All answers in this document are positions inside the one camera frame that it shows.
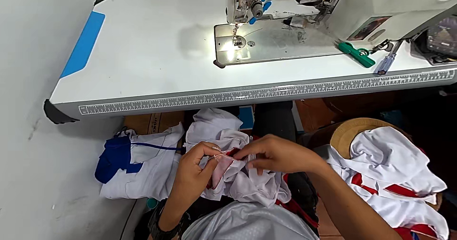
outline red fabric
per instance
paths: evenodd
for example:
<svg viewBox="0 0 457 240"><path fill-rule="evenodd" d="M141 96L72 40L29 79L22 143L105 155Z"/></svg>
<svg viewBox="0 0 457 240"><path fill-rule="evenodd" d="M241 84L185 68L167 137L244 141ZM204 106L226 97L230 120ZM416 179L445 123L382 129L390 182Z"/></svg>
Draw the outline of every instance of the red fabric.
<svg viewBox="0 0 457 240"><path fill-rule="evenodd" d="M416 224L411 227L411 231L437 238L437 233L431 228L431 226L426 224Z"/></svg>
<svg viewBox="0 0 457 240"><path fill-rule="evenodd" d="M284 182L287 184L288 179L289 179L289 174L284 174L283 179L284 179ZM315 228L319 227L319 223L315 222L310 216L308 216L308 214L306 214L306 212L303 211L303 209L300 207L300 205L294 199L291 199L288 203L282 203L281 201L276 200L275 203L277 205L281 205L286 210L288 210L288 211L290 211L290 212L292 212L294 214L302 215L303 218L305 218L305 220L308 221L308 223L310 225L312 225L313 227L315 227Z"/></svg>
<svg viewBox="0 0 457 240"><path fill-rule="evenodd" d="M395 230L403 240L413 240L410 229L400 227L393 230Z"/></svg>
<svg viewBox="0 0 457 240"><path fill-rule="evenodd" d="M437 238L436 232L429 225L426 225L426 224L417 224L417 225L412 226L410 229L398 227L393 230L397 231L397 233L400 235L400 237L403 240L413 240L411 231Z"/></svg>
<svg viewBox="0 0 457 240"><path fill-rule="evenodd" d="M238 148L233 148L231 151L227 152L225 155L233 157L237 152L239 152Z"/></svg>
<svg viewBox="0 0 457 240"><path fill-rule="evenodd" d="M413 192L412 190L409 190L409 189L404 188L404 187L399 186L399 185L391 185L391 186L386 187L385 189L389 190L391 192L394 192L396 194L402 195L402 196L415 197L415 198L420 197L415 192Z"/></svg>
<svg viewBox="0 0 457 240"><path fill-rule="evenodd" d="M378 191L376 189L362 185L362 174L360 173L357 173L352 177L351 183L362 187L364 190L370 192L370 194L378 194Z"/></svg>
<svg viewBox="0 0 457 240"><path fill-rule="evenodd" d="M368 187L368 186L364 186L362 184L363 183L362 182L362 174L360 174L360 173L357 173L352 177L351 183L354 184L354 185L358 185L358 186L362 187L364 190L367 190L368 192L370 192L370 194L378 194L377 190L375 190L375 189L373 189L371 187ZM385 189L389 190L389 191L391 191L393 193L402 195L402 196L415 197L415 198L420 197L415 192L413 192L412 190L409 190L409 189L404 188L404 187L399 186L399 185L391 185L391 186L386 187Z"/></svg>

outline fabric pile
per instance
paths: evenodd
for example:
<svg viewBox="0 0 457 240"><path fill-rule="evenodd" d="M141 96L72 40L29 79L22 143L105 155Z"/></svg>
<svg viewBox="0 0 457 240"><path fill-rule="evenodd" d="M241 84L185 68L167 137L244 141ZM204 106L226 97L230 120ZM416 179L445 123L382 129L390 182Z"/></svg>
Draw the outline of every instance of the fabric pile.
<svg viewBox="0 0 457 240"><path fill-rule="evenodd" d="M358 134L350 159L331 145L314 149L341 178L398 232L407 229L446 240L446 220L426 202L437 203L436 193L446 184L428 168L427 156L392 127Z"/></svg>
<svg viewBox="0 0 457 240"><path fill-rule="evenodd" d="M273 206L276 200L291 200L283 173L264 171L258 176L256 169L246 167L248 161L255 159L254 155L244 161L231 157L250 141L248 135L238 131L241 120L215 108L201 109L194 120L187 130L186 151L206 141L217 144L226 155L219 161L202 197L219 201L225 195L240 202L257 201L266 207ZM103 183L100 196L167 198L181 158L175 153L176 145L183 134L180 123L163 133L136 135L127 130L108 140L95 170L95 177ZM209 158L203 157L200 167L204 168Z"/></svg>
<svg viewBox="0 0 457 240"><path fill-rule="evenodd" d="M221 156L210 182L202 197L217 200L226 195L240 202L260 202L266 207L275 204L276 199L289 202L290 190L283 180L283 173L264 171L258 176L256 169L248 169L248 161L255 159L249 155L247 160L238 161L230 156L249 143L249 136L239 132L243 124L235 115L224 110L201 109L186 134L186 147L189 151L201 141L217 144L227 156ZM204 167L209 157L204 157L200 167Z"/></svg>
<svg viewBox="0 0 457 240"><path fill-rule="evenodd" d="M181 159L175 152L183 134L179 123L162 133L136 135L130 129L108 140L95 170L95 178L103 183L100 196L167 198Z"/></svg>

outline white wall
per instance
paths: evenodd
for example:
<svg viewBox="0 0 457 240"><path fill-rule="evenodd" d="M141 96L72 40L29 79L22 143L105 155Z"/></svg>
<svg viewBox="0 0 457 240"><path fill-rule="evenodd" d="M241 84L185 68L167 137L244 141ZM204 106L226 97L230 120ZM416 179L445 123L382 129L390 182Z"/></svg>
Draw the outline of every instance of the white wall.
<svg viewBox="0 0 457 240"><path fill-rule="evenodd" d="M93 173L122 118L52 124L43 114L94 0L0 0L0 239L118 239L131 200Z"/></svg>

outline black wristband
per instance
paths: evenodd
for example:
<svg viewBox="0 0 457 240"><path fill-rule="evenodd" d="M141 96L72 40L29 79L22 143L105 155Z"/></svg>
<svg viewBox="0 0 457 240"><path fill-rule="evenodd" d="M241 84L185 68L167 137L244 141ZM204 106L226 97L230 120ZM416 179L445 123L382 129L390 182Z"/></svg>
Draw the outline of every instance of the black wristband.
<svg viewBox="0 0 457 240"><path fill-rule="evenodd" d="M162 214L162 210L165 206L165 200L161 201L154 210L152 214L151 220L149 220L149 231L151 232L152 239L154 240L171 240L175 237L182 224L182 219L180 220L179 224L174 227L171 231L163 231L159 227L159 219L160 215Z"/></svg>

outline blue edge trim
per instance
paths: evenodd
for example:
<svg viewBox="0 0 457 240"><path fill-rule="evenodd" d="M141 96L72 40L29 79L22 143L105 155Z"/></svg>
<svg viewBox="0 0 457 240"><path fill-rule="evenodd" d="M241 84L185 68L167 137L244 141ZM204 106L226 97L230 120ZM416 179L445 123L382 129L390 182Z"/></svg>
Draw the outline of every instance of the blue edge trim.
<svg viewBox="0 0 457 240"><path fill-rule="evenodd" d="M84 29L76 42L70 58L65 65L60 78L82 70L89 60L90 53L94 48L101 25L105 21L105 15L98 12L91 12Z"/></svg>

